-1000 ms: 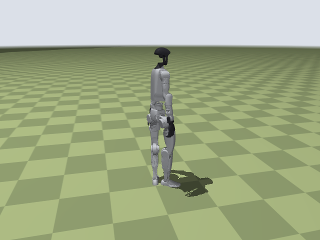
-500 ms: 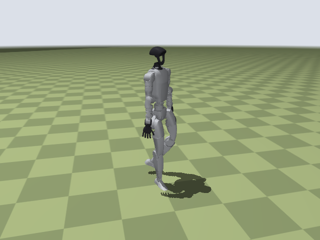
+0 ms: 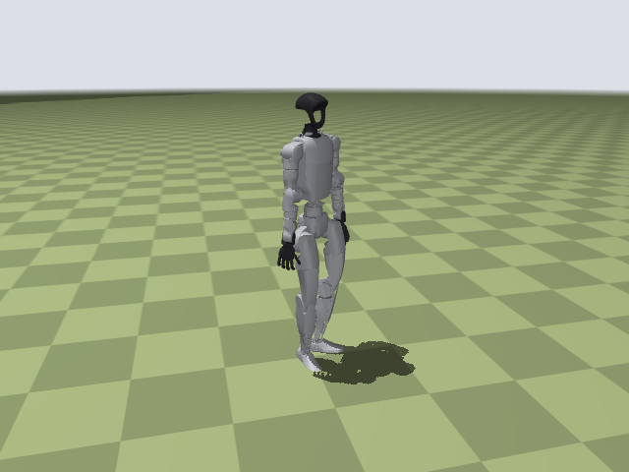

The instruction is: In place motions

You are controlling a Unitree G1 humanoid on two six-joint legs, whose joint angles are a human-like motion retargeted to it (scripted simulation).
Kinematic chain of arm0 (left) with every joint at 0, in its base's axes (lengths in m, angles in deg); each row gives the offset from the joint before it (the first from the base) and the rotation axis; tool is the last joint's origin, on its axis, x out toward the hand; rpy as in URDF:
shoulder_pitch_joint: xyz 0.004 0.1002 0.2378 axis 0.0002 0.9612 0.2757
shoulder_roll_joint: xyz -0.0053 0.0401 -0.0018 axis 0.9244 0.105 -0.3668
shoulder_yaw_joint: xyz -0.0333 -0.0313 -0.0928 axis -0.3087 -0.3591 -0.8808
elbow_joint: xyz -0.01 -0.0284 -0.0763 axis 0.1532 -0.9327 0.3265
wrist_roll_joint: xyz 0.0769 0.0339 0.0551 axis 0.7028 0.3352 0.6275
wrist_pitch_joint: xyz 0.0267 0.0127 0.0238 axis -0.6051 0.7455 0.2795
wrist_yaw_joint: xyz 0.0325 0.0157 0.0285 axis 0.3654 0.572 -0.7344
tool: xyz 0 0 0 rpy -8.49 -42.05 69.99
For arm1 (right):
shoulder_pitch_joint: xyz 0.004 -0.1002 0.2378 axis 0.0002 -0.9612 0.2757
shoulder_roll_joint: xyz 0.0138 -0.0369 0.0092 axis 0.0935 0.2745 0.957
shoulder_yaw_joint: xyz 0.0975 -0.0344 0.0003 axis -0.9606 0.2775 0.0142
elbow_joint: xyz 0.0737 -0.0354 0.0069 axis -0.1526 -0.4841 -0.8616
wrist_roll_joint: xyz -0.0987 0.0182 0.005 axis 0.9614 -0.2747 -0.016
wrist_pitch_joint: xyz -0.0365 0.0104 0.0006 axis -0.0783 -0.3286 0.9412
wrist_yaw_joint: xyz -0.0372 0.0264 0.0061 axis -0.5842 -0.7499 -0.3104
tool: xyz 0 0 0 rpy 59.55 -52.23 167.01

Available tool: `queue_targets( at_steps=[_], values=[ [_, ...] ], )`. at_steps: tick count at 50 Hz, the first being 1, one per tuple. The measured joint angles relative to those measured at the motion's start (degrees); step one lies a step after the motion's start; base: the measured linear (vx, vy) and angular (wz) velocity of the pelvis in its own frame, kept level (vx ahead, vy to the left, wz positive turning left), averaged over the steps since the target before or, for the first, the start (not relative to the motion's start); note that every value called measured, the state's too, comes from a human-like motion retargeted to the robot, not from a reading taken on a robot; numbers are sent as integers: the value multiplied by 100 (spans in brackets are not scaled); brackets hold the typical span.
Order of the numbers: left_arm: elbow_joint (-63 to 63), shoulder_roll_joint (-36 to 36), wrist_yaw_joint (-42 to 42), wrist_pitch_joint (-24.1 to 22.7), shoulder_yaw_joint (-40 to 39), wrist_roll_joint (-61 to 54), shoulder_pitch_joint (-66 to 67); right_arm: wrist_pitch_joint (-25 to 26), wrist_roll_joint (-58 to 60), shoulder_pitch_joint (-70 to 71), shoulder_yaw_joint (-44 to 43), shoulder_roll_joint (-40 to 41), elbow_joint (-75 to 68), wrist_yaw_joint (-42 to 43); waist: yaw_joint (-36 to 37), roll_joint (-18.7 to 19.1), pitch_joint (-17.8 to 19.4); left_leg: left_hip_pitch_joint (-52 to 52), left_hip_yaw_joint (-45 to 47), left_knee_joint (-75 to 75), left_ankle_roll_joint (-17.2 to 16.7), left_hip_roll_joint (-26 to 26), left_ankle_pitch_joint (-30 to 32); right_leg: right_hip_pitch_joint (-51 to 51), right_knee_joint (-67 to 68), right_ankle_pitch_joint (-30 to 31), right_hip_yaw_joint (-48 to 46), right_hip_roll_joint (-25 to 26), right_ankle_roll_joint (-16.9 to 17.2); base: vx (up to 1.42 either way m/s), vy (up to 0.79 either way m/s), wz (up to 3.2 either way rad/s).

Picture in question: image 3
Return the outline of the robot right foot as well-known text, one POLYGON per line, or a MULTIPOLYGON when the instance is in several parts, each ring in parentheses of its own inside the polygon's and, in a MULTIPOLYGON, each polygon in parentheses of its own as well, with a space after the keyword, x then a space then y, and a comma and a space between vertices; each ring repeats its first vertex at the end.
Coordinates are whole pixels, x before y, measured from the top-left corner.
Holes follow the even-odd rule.
POLYGON ((296 357, 299 358, 302 361, 303 365, 306 366, 309 370, 313 372, 319 372, 322 370, 321 365, 315 359, 313 353, 307 353, 307 349, 306 355, 304 355, 301 353, 301 347, 299 347, 296 351, 296 357))

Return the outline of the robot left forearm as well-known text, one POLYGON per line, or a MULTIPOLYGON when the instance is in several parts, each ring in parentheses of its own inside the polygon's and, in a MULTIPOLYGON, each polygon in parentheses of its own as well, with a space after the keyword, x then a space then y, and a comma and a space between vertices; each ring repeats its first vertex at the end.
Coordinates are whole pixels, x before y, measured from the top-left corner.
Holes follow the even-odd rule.
MULTIPOLYGON (((344 199, 343 199, 343 185, 344 183, 342 183, 340 186, 338 186, 337 188, 333 188, 331 187, 330 189, 330 195, 331 195, 331 201, 332 201, 332 209, 333 209, 333 217, 335 219, 339 219, 341 220, 341 212, 345 211, 345 204, 344 204, 344 199)), ((345 211, 346 213, 346 211, 345 211)))

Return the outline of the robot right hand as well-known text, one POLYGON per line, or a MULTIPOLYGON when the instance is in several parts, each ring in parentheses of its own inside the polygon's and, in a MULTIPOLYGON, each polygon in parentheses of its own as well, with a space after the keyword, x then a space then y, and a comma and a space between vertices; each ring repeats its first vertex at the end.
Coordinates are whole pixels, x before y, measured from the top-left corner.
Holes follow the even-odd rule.
MULTIPOLYGON (((283 233, 282 233, 283 235, 283 233)), ((284 242, 283 240, 281 241, 281 243, 283 244, 283 246, 281 247, 279 254, 278 254, 278 261, 277 264, 278 266, 282 266, 282 268, 287 268, 287 270, 289 270, 289 261, 290 261, 290 267, 292 270, 294 270, 294 265, 293 265, 293 260, 295 258, 295 260, 297 261, 298 265, 301 264, 301 262, 299 261, 298 257, 295 254, 295 249, 293 248, 293 246, 295 245, 295 239, 296 239, 296 234, 293 233, 292 236, 292 243, 290 242, 284 242), (282 264, 280 263, 282 259, 282 264), (285 266, 285 261, 286 261, 286 266, 285 266)))

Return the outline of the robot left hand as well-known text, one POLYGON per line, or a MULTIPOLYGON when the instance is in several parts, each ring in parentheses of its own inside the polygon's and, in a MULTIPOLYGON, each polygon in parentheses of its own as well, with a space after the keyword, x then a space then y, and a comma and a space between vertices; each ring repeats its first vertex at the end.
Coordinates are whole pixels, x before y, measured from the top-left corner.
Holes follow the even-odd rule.
POLYGON ((344 239, 345 239, 345 245, 346 245, 346 242, 349 242, 350 235, 349 235, 349 232, 347 230, 347 226, 344 224, 344 222, 346 221, 346 213, 345 213, 345 211, 341 212, 341 220, 339 220, 339 219, 335 219, 335 220, 339 221, 341 223, 341 225, 342 225, 342 229, 343 229, 343 233, 344 233, 344 239))

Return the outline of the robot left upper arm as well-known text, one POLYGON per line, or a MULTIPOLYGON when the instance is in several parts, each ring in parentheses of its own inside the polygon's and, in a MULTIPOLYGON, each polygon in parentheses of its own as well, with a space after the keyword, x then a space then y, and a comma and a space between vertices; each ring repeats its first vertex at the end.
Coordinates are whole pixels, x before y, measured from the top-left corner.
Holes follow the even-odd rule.
POLYGON ((337 136, 329 135, 333 140, 333 172, 332 172, 332 184, 331 187, 337 188, 342 183, 344 183, 344 175, 337 171, 337 167, 339 165, 339 149, 340 149, 340 139, 337 136))

